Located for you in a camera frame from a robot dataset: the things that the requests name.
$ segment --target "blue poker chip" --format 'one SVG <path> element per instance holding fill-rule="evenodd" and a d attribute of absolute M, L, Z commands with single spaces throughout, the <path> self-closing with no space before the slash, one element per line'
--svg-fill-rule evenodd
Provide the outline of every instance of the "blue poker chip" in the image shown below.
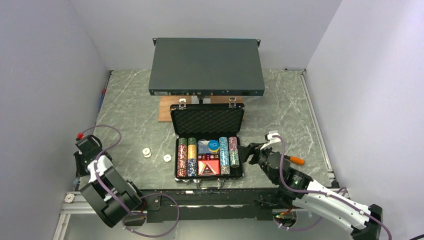
<path fill-rule="evenodd" d="M 208 146 L 212 152 L 217 152 L 220 149 L 220 143 L 217 140 L 210 140 Z"/>

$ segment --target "green poker chip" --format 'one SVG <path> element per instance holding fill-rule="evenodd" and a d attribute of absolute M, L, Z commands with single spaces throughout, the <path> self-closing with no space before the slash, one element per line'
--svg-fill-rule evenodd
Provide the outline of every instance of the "green poker chip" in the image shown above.
<path fill-rule="evenodd" d="M 188 139 L 188 145 L 196 145 L 196 143 L 197 143 L 196 138 L 190 137 Z"/>
<path fill-rule="evenodd" d="M 178 145 L 186 145 L 187 146 L 187 138 L 180 137 L 178 139 Z"/>

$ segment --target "white poker chip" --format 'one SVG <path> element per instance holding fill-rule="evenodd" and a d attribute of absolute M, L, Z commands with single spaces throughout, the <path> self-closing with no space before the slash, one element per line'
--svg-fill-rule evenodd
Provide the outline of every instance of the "white poker chip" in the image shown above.
<path fill-rule="evenodd" d="M 142 151 L 143 156 L 148 159 L 152 156 L 152 151 L 150 150 L 150 148 L 146 147 L 145 149 L 143 149 Z"/>
<path fill-rule="evenodd" d="M 165 156 L 163 156 L 163 160 L 164 160 L 165 162 L 169 162 L 169 161 L 171 161 L 171 159 L 172 159 L 172 157 L 171 157 L 171 155 L 169 155 L 169 154 L 166 154 Z"/>
<path fill-rule="evenodd" d="M 67 203 L 67 204 L 71 204 L 71 203 L 74 201 L 74 199 L 75 199 L 75 194 L 73 194 L 73 193 L 68 193 L 68 194 L 65 196 L 64 201 L 65 201 L 65 203 Z"/>

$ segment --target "red card box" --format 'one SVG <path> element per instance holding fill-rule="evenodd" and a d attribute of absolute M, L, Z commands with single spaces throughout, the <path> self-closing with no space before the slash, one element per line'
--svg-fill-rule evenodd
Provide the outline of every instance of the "red card box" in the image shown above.
<path fill-rule="evenodd" d="M 198 175 L 213 176 L 220 174 L 220 160 L 198 160 Z"/>

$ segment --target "poker chip case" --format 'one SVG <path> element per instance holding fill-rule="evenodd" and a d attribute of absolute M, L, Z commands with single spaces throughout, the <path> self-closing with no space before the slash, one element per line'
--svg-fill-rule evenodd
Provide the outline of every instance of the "poker chip case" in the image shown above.
<path fill-rule="evenodd" d="M 237 166 L 233 163 L 234 158 L 238 162 L 238 153 L 232 152 L 232 149 L 240 145 L 238 133 L 242 126 L 245 105 L 236 103 L 233 97 L 229 99 L 228 104 L 185 104 L 185 102 L 186 100 L 182 98 L 179 104 L 170 106 L 172 124 L 177 135 L 175 181 L 195 182 L 197 188 L 209 189 L 211 187 L 200 187 L 201 182 L 215 180 L 220 186 L 213 188 L 219 189 L 227 180 L 242 179 L 243 165 L 240 163 Z M 219 151 L 206 149 L 209 142 L 219 143 Z"/>

